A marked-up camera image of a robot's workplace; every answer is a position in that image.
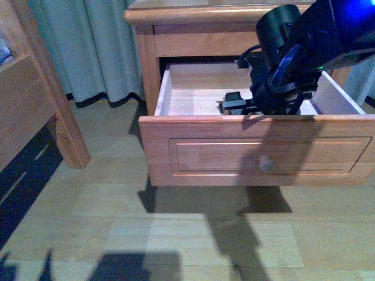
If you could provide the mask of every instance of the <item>small black object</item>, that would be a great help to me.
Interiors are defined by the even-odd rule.
[[[256,108],[253,108],[253,99],[244,100],[241,98],[240,92],[228,92],[225,94],[225,101],[219,104],[219,110],[223,114],[225,110],[228,110],[231,115],[243,115],[247,114],[249,110],[256,112]]]

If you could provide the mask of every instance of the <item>black cable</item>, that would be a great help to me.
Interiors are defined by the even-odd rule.
[[[255,45],[247,49],[246,51],[244,51],[244,53],[237,60],[238,68],[249,68],[250,63],[246,59],[247,55],[250,54],[252,51],[260,49],[260,48],[261,48],[260,45]]]

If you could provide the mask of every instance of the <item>wooden bed frame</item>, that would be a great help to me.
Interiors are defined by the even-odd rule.
[[[90,160],[26,0],[0,0],[0,32],[14,59],[0,66],[0,171],[47,124],[72,168]]]

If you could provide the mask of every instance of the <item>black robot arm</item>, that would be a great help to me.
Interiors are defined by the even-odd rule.
[[[317,0],[302,15],[294,5],[269,11],[256,25],[261,52],[246,51],[238,60],[239,67],[253,68],[253,99],[234,107],[229,93],[221,112],[296,114],[316,91],[322,71],[375,55],[374,1]]]

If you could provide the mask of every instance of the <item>laminate floor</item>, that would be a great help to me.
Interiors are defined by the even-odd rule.
[[[63,162],[1,254],[17,280],[372,281],[375,181],[152,187],[136,102],[72,107],[92,160]]]

